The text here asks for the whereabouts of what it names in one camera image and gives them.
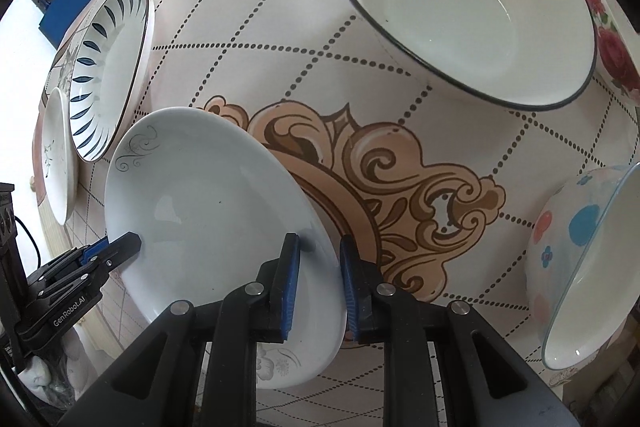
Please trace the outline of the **white plate floral sprig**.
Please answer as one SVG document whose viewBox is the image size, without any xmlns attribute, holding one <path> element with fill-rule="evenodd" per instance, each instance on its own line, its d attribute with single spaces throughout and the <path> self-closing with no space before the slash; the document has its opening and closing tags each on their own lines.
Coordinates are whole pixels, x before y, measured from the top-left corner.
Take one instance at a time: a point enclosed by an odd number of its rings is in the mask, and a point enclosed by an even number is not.
<svg viewBox="0 0 640 427">
<path fill-rule="evenodd" d="M 65 225 L 75 207 L 78 158 L 70 135 L 67 95 L 60 88 L 51 91 L 44 109 L 40 150 L 44 191 L 55 221 Z"/>
</svg>

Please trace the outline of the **white bowl red roses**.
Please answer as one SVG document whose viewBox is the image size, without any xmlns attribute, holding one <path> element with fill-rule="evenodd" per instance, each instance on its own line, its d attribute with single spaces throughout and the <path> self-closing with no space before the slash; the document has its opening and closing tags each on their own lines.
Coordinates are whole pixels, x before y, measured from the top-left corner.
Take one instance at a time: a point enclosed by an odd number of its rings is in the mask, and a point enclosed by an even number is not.
<svg viewBox="0 0 640 427">
<path fill-rule="evenodd" d="M 639 107 L 639 33 L 616 0 L 587 0 L 597 31 L 598 75 Z"/>
</svg>

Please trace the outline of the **white plate grey scroll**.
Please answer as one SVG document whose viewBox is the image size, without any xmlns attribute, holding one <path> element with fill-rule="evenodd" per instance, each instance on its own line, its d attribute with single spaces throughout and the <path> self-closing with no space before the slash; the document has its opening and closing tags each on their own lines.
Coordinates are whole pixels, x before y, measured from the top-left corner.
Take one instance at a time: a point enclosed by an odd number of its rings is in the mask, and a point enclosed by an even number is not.
<svg viewBox="0 0 640 427">
<path fill-rule="evenodd" d="M 240 127 L 187 107 L 143 117 L 111 159 L 104 219 L 109 239 L 140 237 L 120 276 L 148 320 L 177 300 L 205 305 L 253 282 L 296 234 L 293 325 L 284 343 L 258 347 L 258 387 L 306 383 L 335 358 L 346 310 L 331 239 L 288 170 Z"/>
</svg>

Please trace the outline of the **blue box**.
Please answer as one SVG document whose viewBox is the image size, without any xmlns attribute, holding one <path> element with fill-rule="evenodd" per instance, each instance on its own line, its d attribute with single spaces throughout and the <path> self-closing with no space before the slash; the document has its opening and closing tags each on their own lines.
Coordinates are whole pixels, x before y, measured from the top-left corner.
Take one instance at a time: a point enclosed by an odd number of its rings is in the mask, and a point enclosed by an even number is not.
<svg viewBox="0 0 640 427">
<path fill-rule="evenodd" d="M 39 30 L 57 49 L 70 25 L 91 0 L 52 0 L 44 11 Z"/>
</svg>

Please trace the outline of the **polka dot bowl blue rim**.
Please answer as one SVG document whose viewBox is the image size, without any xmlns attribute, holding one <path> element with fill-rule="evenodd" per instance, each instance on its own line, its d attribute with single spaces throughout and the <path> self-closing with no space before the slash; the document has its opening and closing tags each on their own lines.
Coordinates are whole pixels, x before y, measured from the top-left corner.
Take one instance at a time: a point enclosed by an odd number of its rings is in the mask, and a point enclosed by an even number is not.
<svg viewBox="0 0 640 427">
<path fill-rule="evenodd" d="M 525 276 L 544 366 L 568 369 L 599 350 L 639 298 L 639 165 L 560 186 L 535 222 Z"/>
</svg>

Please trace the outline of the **patterned tablecloth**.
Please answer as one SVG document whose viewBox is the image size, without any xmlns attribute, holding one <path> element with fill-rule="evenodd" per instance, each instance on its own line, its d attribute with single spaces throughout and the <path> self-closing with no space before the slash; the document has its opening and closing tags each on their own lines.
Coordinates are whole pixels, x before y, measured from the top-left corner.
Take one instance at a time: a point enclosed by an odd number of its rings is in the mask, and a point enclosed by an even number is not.
<svg viewBox="0 0 640 427">
<path fill-rule="evenodd" d="M 190 106 L 269 146 L 328 231 L 387 282 L 471 303 L 553 389 L 525 295 L 544 202 L 587 170 L 639 157 L 634 108 L 601 79 L 525 113 L 472 98 L 386 42 L 348 0 L 154 0 L 136 116 Z"/>
</svg>

